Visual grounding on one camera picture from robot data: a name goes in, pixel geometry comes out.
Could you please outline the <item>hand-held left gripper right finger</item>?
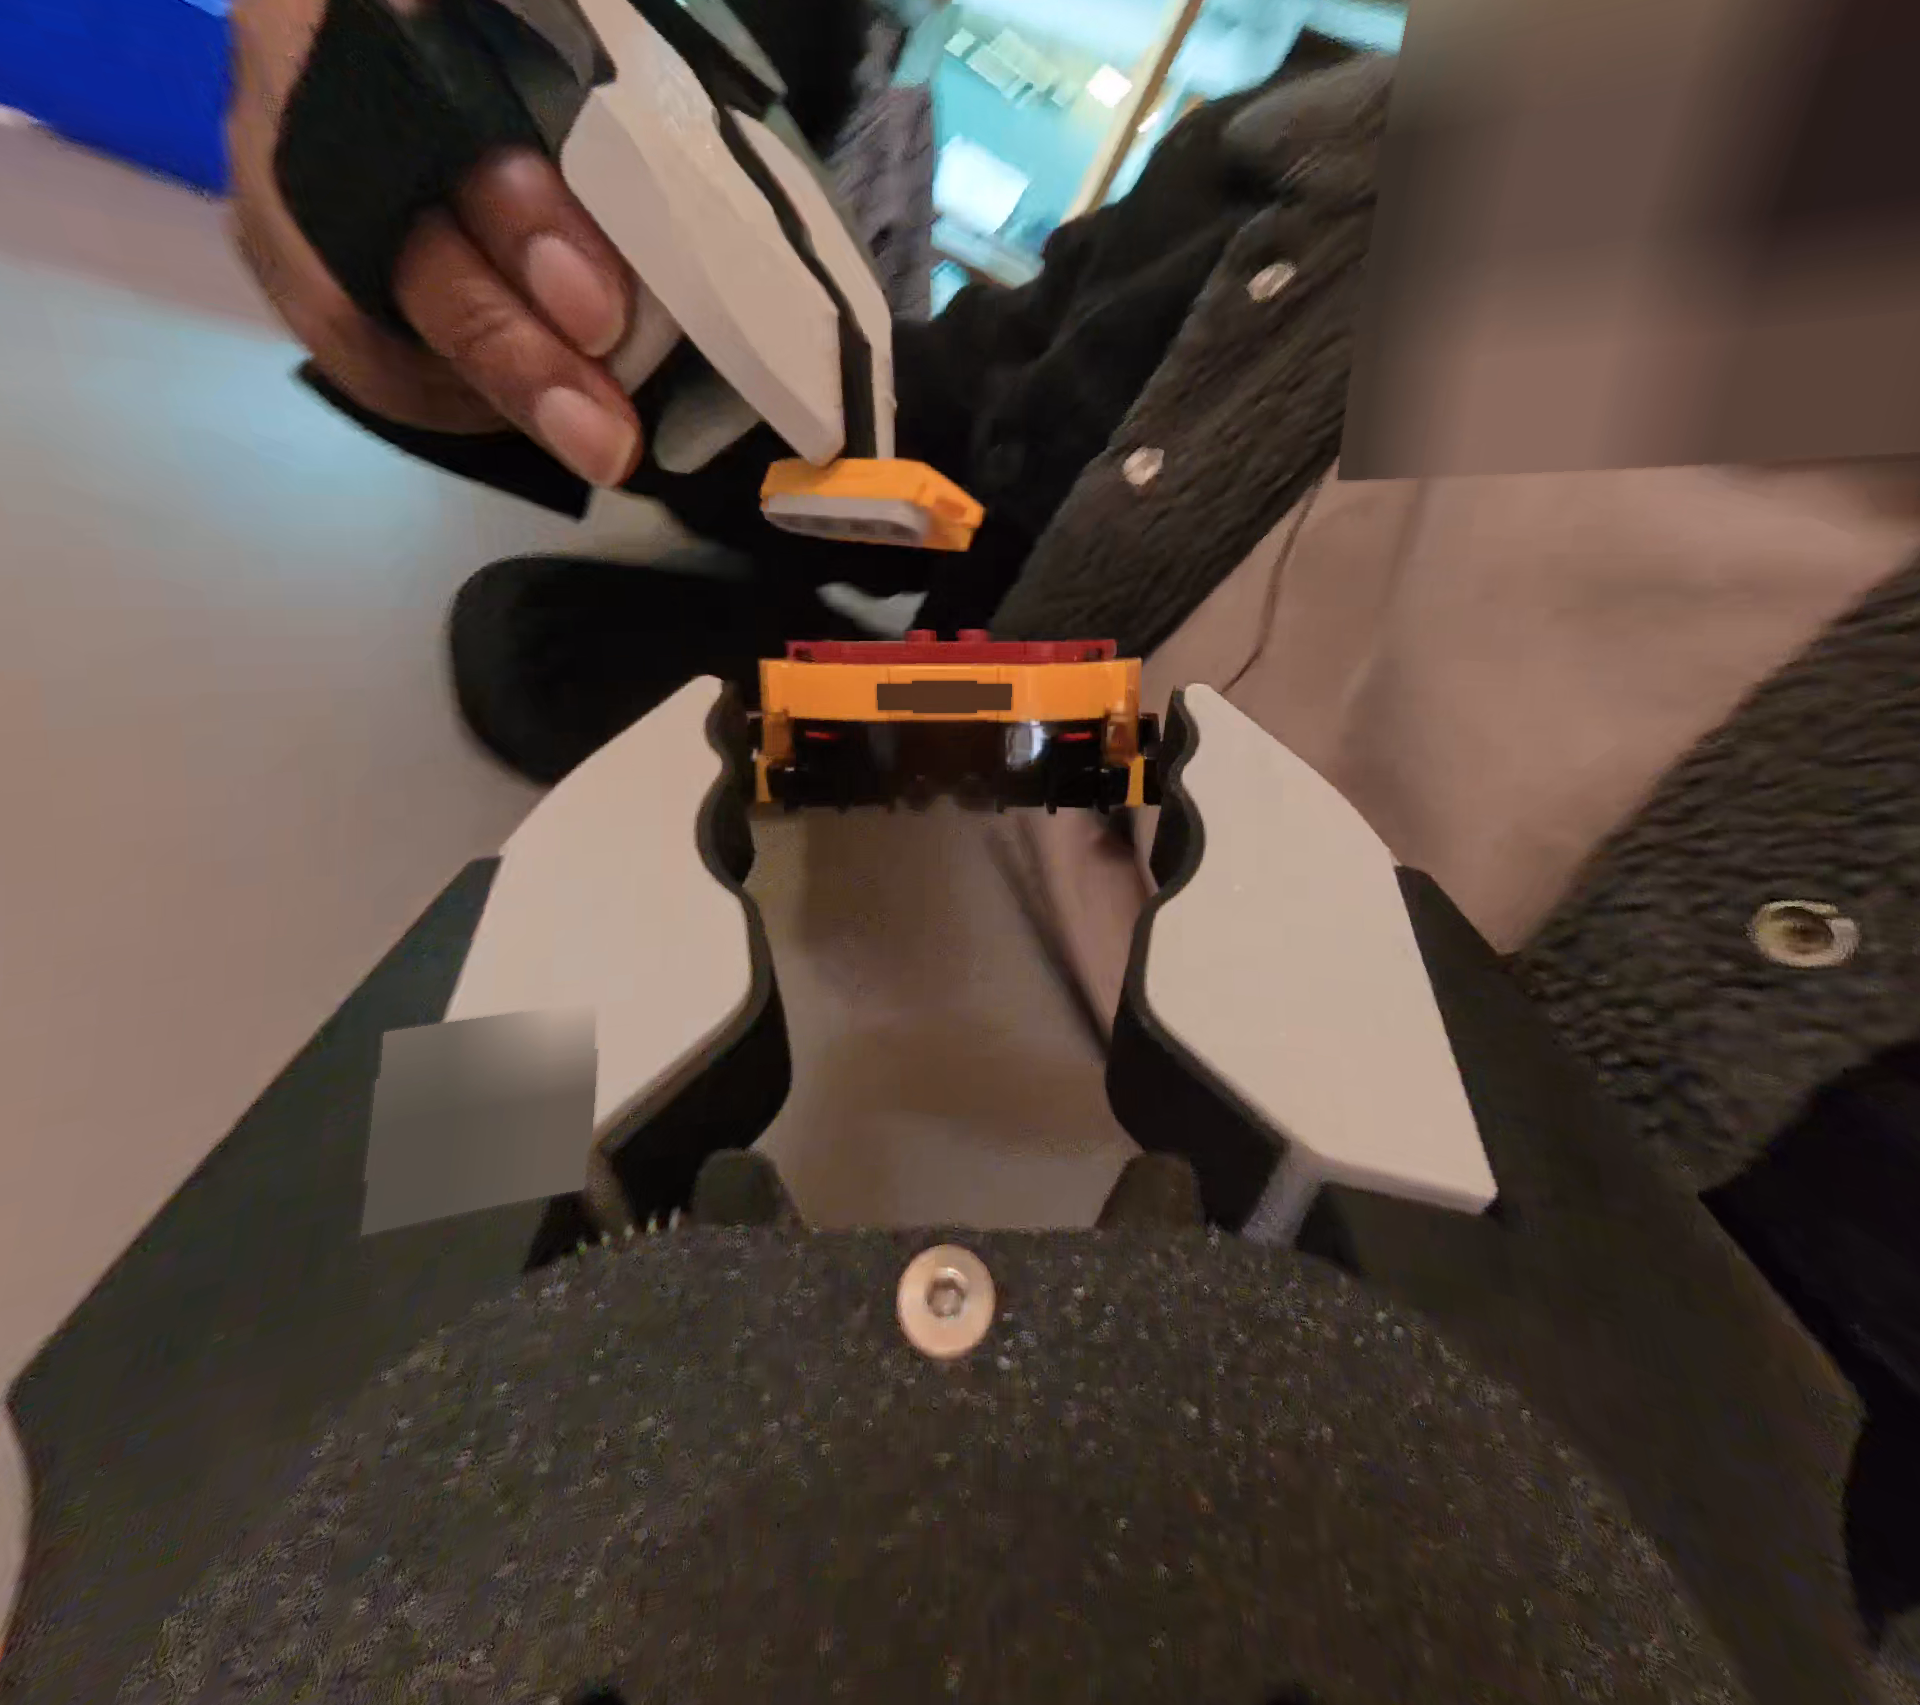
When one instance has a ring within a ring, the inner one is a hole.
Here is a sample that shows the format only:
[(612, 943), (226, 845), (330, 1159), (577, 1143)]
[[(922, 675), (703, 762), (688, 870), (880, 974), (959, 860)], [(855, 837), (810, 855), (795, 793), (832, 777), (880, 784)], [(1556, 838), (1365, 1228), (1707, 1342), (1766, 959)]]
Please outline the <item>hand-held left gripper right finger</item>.
[(1401, 870), (1330, 781), (1209, 686), (1165, 710), (1154, 889), (1109, 1103), (1208, 1226), (1289, 1244), (1327, 1189), (1485, 1214), (1497, 1184)]

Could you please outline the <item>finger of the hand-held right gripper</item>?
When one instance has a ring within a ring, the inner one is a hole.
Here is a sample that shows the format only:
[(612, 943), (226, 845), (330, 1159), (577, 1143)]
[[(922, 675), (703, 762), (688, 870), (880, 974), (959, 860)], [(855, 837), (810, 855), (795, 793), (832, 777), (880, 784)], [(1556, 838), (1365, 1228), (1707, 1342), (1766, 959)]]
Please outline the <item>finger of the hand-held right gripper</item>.
[(868, 241), (854, 230), (826, 167), (783, 107), (754, 118), (725, 111), (728, 146), (759, 189), (810, 283), (829, 300), (840, 459), (898, 452), (894, 316)]
[(843, 318), (728, 144), (733, 113), (629, 0), (574, 5), (610, 75), (562, 134), (569, 189), (788, 452), (829, 466), (848, 441)]

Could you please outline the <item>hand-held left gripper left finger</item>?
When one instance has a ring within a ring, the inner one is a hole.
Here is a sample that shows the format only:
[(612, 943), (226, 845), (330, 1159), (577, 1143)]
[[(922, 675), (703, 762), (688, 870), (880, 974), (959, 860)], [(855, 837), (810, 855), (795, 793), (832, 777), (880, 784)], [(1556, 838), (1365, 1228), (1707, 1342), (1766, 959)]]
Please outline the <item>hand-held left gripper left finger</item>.
[(503, 848), (448, 1028), (592, 1039), (578, 1213), (673, 1218), (783, 1114), (791, 1036), (747, 881), (752, 741), (698, 678), (577, 764)]

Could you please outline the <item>orange curved lego piece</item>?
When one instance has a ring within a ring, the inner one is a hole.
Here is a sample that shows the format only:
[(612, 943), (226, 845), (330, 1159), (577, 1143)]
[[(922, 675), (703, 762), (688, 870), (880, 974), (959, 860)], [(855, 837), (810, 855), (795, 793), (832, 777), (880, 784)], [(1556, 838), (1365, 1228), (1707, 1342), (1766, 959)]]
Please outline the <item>orange curved lego piece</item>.
[(811, 466), (783, 459), (759, 482), (763, 518), (788, 536), (877, 548), (965, 555), (984, 508), (920, 460), (837, 459)]

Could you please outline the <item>orange black lego assembly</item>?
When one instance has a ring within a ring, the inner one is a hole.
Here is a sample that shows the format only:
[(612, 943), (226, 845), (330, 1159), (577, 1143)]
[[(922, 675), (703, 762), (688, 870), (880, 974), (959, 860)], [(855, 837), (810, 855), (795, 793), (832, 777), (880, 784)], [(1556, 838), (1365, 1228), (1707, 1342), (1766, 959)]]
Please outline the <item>orange black lego assembly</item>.
[(1161, 719), (1110, 638), (794, 643), (759, 663), (758, 801), (783, 810), (1161, 804)]

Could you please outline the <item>person's right hand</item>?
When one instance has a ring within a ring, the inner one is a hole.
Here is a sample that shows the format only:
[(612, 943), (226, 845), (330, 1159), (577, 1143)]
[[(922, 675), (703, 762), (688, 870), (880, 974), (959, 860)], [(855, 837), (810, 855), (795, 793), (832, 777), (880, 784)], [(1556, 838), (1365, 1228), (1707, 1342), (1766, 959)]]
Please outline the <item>person's right hand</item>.
[(394, 261), (400, 331), (357, 311), (297, 229), (274, 150), (324, 9), (228, 9), (228, 208), (270, 308), (311, 366), (383, 422), (512, 431), (589, 489), (621, 489), (643, 460), (643, 422), (610, 360), (636, 318), (636, 278), (547, 156), (492, 153), (451, 207), (416, 216)]

